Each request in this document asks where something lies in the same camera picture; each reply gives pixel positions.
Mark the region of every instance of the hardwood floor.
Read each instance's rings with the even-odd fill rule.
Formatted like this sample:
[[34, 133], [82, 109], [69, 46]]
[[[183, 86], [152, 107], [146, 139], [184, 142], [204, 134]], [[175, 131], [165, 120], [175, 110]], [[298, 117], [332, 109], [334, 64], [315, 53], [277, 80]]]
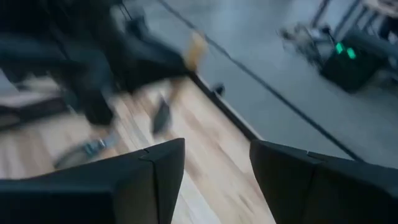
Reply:
[[[150, 117], [166, 84], [145, 88], [133, 99], [115, 99], [122, 141], [102, 158], [185, 138], [185, 172], [174, 211], [174, 224], [275, 223], [254, 178], [249, 142], [239, 130], [189, 83], [172, 108], [170, 130], [156, 139]], [[23, 178], [53, 171], [52, 161], [91, 133], [81, 116], [42, 120], [0, 134], [0, 177]]]

